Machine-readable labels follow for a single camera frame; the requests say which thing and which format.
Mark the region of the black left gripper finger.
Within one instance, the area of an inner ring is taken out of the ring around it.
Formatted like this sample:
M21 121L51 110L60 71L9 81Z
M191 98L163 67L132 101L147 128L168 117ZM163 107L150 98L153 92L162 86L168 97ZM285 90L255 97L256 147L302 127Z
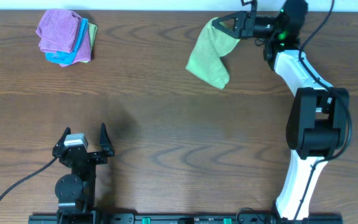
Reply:
M114 156L114 148L108 136L106 125L104 123L101 124L99 146L101 147L101 149L103 150L103 152L107 157Z
M60 157L63 154L63 152L65 151L65 148L66 148L66 146L64 145L64 142L65 142L66 137L69 134L71 134L71 129L69 127L66 127L62 136L60 137L60 139L58 140L58 142L56 143L56 145L54 145L54 147L52 149L53 157Z

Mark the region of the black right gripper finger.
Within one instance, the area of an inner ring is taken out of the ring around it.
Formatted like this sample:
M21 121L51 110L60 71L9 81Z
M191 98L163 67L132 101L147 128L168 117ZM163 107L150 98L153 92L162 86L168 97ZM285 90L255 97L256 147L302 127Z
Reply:
M212 24L214 26L241 26L244 23L244 19L247 17L246 11L237 11L226 16L215 19Z
M235 39L241 38L241 30L236 25L233 25L232 27L230 27L225 22L216 22L216 21L213 21L212 25L217 30L220 30L221 32L223 32Z

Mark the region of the light green microfiber cloth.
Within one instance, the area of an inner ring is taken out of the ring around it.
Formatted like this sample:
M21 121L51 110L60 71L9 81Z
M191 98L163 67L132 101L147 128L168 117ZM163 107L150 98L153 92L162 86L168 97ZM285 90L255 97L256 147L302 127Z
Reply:
M215 19L208 21L201 30L186 69L202 81L222 90L229 83L230 76L221 57L232 52L240 40L213 27Z

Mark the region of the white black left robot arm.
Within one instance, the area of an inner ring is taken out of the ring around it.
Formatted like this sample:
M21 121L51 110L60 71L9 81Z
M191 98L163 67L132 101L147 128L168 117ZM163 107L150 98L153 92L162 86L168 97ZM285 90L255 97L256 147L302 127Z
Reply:
M53 147L52 156L71 169L55 185L59 219L69 216L88 215L94 207L96 166L106 164L114 156L114 149L106 125L101 125L100 151L88 152L88 141L83 133L72 134L66 128Z

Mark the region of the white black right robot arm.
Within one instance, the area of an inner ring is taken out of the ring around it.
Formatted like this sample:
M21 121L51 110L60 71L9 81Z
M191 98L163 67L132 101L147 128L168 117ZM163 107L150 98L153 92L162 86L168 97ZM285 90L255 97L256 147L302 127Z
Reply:
M294 96L286 127L290 165L280 195L269 212L242 208L236 223L342 223L340 215L310 214L309 204L324 166L348 147L352 134L349 93L325 81L308 62L299 34L308 13L305 0L286 0L276 16L238 11L212 21L235 39L255 39L264 60Z

